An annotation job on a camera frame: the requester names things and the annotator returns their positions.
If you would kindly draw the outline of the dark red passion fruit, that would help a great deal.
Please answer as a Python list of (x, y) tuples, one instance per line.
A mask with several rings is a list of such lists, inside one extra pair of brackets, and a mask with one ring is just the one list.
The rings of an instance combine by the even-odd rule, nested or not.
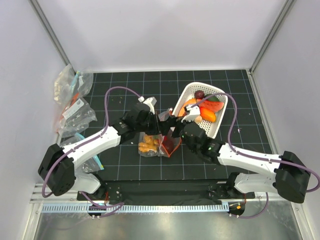
[(164, 139), (162, 145), (169, 154), (172, 153), (175, 148), (174, 143), (170, 139)]

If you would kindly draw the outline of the yellow orange ginger root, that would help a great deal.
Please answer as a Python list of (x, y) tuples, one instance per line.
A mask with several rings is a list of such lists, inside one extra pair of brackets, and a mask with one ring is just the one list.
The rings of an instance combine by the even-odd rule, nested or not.
[(142, 142), (138, 144), (138, 150), (142, 153), (154, 152), (156, 153), (159, 148), (159, 140), (152, 135), (144, 135)]

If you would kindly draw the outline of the clear zip bag orange zipper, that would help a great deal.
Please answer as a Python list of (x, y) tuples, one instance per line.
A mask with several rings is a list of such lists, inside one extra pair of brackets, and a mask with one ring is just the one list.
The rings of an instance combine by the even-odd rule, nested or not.
[[(147, 135), (146, 133), (144, 132), (141, 132), (139, 134), (139, 142), (142, 142), (142, 139), (143, 139), (143, 136), (144, 135)], [(180, 138), (172, 138), (171, 136), (167, 136), (167, 135), (162, 135), (162, 134), (159, 134), (159, 135), (152, 135), (154, 136), (155, 138), (158, 139), (159, 141), (159, 147), (158, 147), (158, 150), (157, 152), (140, 152), (139, 151), (139, 144), (138, 144), (138, 153), (142, 156), (142, 157), (147, 157), (147, 158), (150, 158), (150, 157), (166, 157), (166, 158), (170, 158), (171, 155), (179, 148), (179, 146), (181, 145), (181, 142), (182, 140)], [(164, 139), (168, 139), (168, 140), (171, 140), (173, 143), (174, 143), (174, 150), (173, 152), (171, 153), (168, 153), (166, 151), (166, 149), (164, 148), (163, 146), (163, 141)]]

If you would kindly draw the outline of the white perforated plastic basket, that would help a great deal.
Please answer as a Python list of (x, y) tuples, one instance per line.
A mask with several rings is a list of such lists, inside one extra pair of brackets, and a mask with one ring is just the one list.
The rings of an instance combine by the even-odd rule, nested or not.
[[(183, 105), (189, 101), (190, 99), (194, 98), (194, 93), (196, 91), (203, 91), (206, 95), (212, 95), (216, 93), (224, 93), (222, 89), (219, 89), (215, 86), (206, 84), (206, 83), (201, 83), (201, 82), (192, 82), (189, 83), (185, 86), (184, 90), (182, 91), (175, 107), (172, 112), (173, 115), (176, 117), (179, 115), (179, 112), (183, 109)], [(217, 98), (220, 102), (223, 103), (223, 108), (215, 113), (216, 120), (215, 122), (210, 122), (205, 119), (203, 119), (201, 122), (198, 123), (198, 125), (205, 130), (206, 134), (209, 137), (215, 138), (218, 134), (220, 125), (223, 120), (223, 116), (225, 114), (227, 104), (228, 104), (228, 97), (224, 95), (217, 95)]]

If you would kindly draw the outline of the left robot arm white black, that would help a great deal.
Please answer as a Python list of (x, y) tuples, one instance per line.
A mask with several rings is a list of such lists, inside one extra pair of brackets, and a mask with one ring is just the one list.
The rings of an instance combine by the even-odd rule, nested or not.
[(44, 180), (43, 188), (48, 187), (55, 196), (70, 190), (85, 192), (94, 200), (106, 195), (102, 180), (92, 174), (77, 172), (87, 160), (108, 149), (117, 147), (135, 137), (140, 132), (157, 133), (156, 99), (147, 98), (135, 104), (124, 116), (107, 124), (97, 133), (71, 145), (60, 147), (51, 145), (40, 164), (38, 174)]

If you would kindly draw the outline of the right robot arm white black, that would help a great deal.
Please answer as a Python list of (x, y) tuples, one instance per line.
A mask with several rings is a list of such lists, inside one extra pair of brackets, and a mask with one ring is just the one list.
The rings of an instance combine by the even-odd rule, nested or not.
[(207, 136), (204, 129), (193, 121), (171, 116), (162, 124), (162, 130), (172, 130), (173, 137), (182, 142), (205, 163), (231, 166), (251, 171), (252, 174), (233, 173), (225, 185), (230, 198), (249, 192), (276, 193), (293, 203), (302, 204), (309, 192), (312, 174), (293, 152), (265, 154), (234, 147)]

